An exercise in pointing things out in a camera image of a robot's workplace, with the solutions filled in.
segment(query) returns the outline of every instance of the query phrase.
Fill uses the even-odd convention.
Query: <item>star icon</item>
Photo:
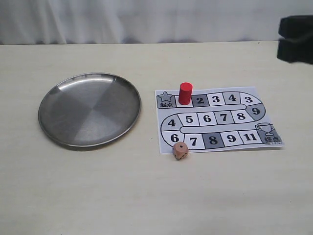
[[[171,101],[172,96],[173,95],[171,95],[171,94],[167,94],[167,92],[163,92],[163,94],[158,95],[158,97],[161,98],[161,102]]]

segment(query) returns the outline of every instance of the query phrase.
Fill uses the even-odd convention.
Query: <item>red cylinder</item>
[[[192,93],[192,85],[188,82],[181,83],[179,90],[178,102],[182,105],[190,103]]]

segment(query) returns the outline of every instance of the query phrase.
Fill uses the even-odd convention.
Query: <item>trophy icon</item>
[[[273,136],[274,134],[271,133],[271,131],[275,130],[274,126],[268,122],[262,122],[257,125],[255,125],[255,128],[266,132],[266,136]]]

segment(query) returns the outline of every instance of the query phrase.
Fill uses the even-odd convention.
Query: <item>plate rim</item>
[[[63,141],[60,141],[58,140],[57,138],[54,138],[53,136],[51,136],[44,128],[44,125],[42,124],[42,121],[40,119],[40,111],[42,109],[42,106],[43,106],[43,102],[45,101],[45,99],[48,97],[49,93],[55,89],[56,87],[58,87],[59,85],[61,85],[62,83],[68,81],[68,80],[71,80],[71,79],[74,79],[76,77],[79,77],[79,76],[88,76],[88,75],[93,75],[93,74],[101,74],[101,75],[109,75],[109,76],[113,76],[116,78],[119,78],[119,79],[122,79],[124,80],[125,82],[129,83],[132,88],[136,91],[136,94],[138,96],[138,99],[139,99],[139,109],[138,109],[138,112],[137,112],[137,115],[136,115],[136,118],[135,120],[132,122],[132,124],[126,129],[124,130],[121,134],[119,134],[118,136],[114,137],[114,138],[111,138],[110,140],[108,141],[103,141],[103,142],[100,142],[100,143],[95,143],[95,144],[84,144],[84,145],[77,145],[77,144],[70,144],[70,143],[66,143],[66,142],[63,142]],[[112,74],[112,73],[107,73],[107,72],[87,72],[87,73],[82,73],[82,74],[79,74],[79,75],[76,75],[76,76],[73,76],[73,77],[70,77],[70,78],[67,78],[61,82],[59,82],[58,84],[54,85],[46,94],[45,96],[42,98],[41,102],[40,102],[40,105],[39,105],[39,108],[38,108],[38,113],[37,113],[37,118],[38,118],[38,122],[39,122],[39,125],[40,125],[40,128],[42,129],[42,131],[54,142],[56,142],[57,144],[60,144],[60,145],[64,145],[64,146],[68,146],[68,147],[74,147],[74,148],[91,148],[91,147],[98,147],[98,146],[101,146],[101,145],[104,145],[104,144],[107,144],[107,143],[110,143],[110,142],[113,142],[115,140],[117,140],[118,138],[122,137],[123,135],[125,135],[126,133],[128,133],[132,128],[133,126],[137,123],[138,119],[139,119],[139,116],[140,116],[140,113],[141,113],[141,109],[142,109],[142,101],[141,101],[141,97],[140,97],[140,94],[139,94],[139,91],[137,90],[137,88],[133,85],[133,83],[131,83],[129,80],[121,77],[121,76],[118,76],[118,75],[115,75],[115,74]]]

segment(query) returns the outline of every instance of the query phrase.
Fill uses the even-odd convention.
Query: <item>black object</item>
[[[278,59],[313,64],[313,15],[282,18],[279,35]]]

